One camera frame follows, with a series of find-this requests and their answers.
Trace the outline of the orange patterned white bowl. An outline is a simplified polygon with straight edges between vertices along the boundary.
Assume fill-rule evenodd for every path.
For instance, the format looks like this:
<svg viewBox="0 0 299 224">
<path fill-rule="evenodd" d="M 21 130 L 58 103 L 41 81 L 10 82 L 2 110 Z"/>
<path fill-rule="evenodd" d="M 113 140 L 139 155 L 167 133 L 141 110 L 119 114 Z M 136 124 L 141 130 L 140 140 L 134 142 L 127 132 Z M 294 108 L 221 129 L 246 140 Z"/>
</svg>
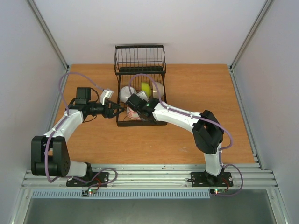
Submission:
<svg viewBox="0 0 299 224">
<path fill-rule="evenodd" d="M 140 119 L 138 113 L 135 112 L 135 111 L 133 111 L 130 107 L 127 107 L 127 116 L 128 116 L 130 119 L 133 119 L 133 120 L 138 120 L 138 119 Z"/>
</svg>

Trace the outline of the lime green bowl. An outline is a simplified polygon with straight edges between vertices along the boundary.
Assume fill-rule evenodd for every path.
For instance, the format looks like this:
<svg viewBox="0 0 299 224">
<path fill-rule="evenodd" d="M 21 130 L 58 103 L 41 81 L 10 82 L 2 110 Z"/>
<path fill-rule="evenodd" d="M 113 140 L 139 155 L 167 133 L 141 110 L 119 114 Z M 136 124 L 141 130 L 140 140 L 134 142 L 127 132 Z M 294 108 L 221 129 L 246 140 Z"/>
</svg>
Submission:
<svg viewBox="0 0 299 224">
<path fill-rule="evenodd" d="M 145 92 L 147 98 L 151 96 L 151 87 L 149 83 L 141 82 L 141 90 Z"/>
</svg>

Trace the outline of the cream beige bowl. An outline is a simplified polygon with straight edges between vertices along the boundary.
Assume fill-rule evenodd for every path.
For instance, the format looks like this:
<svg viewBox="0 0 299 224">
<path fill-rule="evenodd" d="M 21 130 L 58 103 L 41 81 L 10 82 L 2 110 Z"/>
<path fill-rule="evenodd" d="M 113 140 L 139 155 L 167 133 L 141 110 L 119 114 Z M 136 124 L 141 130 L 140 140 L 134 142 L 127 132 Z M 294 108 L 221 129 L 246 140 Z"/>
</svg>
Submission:
<svg viewBox="0 0 299 224">
<path fill-rule="evenodd" d="M 159 98 L 159 96 L 162 98 L 164 96 L 164 86 L 159 82 L 152 83 L 152 95 L 153 98 Z"/>
</svg>

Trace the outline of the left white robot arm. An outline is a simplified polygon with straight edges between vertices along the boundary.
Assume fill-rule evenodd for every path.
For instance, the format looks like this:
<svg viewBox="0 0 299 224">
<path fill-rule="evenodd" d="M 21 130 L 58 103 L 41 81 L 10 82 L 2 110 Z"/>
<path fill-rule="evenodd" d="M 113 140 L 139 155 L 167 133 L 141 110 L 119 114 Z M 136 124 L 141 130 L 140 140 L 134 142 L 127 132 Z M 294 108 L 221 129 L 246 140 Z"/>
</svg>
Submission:
<svg viewBox="0 0 299 224">
<path fill-rule="evenodd" d="M 76 97 L 67 104 L 62 118 L 47 133 L 35 136 L 31 141 L 31 172 L 36 176 L 77 177 L 84 186 L 93 183 L 94 174 L 86 162 L 70 159 L 67 142 L 74 131 L 88 116 L 114 118 L 124 111 L 119 104 L 111 101 L 113 91 L 104 89 L 91 100 L 91 87 L 78 87 Z"/>
</svg>

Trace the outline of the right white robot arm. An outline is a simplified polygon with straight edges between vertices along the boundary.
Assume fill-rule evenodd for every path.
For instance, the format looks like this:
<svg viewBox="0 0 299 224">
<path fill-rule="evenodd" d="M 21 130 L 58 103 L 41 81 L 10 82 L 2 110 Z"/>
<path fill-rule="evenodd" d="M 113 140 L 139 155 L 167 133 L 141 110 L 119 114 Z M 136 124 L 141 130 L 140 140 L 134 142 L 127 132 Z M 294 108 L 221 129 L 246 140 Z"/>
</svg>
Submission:
<svg viewBox="0 0 299 224">
<path fill-rule="evenodd" d="M 196 147 L 204 153 L 205 181 L 216 186 L 223 179 L 224 168 L 221 163 L 220 148 L 224 131 L 210 111 L 189 112 L 151 98 L 148 101 L 132 94 L 125 104 L 139 117 L 152 123 L 167 122 L 181 127 L 193 134 Z"/>
</svg>

